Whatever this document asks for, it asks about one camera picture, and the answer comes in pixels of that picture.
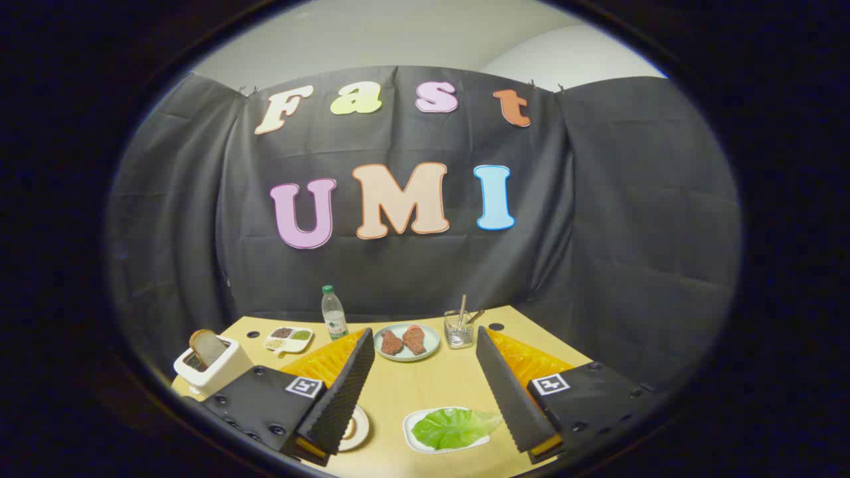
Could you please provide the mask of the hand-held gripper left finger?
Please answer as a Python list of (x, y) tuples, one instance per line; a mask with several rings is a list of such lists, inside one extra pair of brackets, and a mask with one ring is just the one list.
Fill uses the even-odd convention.
[(327, 465), (374, 360), (373, 330), (363, 329), (280, 370), (254, 365), (201, 406), (276, 453)]

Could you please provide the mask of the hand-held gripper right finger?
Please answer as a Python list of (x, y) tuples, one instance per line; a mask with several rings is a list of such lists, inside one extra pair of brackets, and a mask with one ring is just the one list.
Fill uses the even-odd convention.
[(647, 415), (655, 394), (598, 361), (570, 365), (480, 327), (476, 357), (508, 432), (532, 463), (607, 444)]

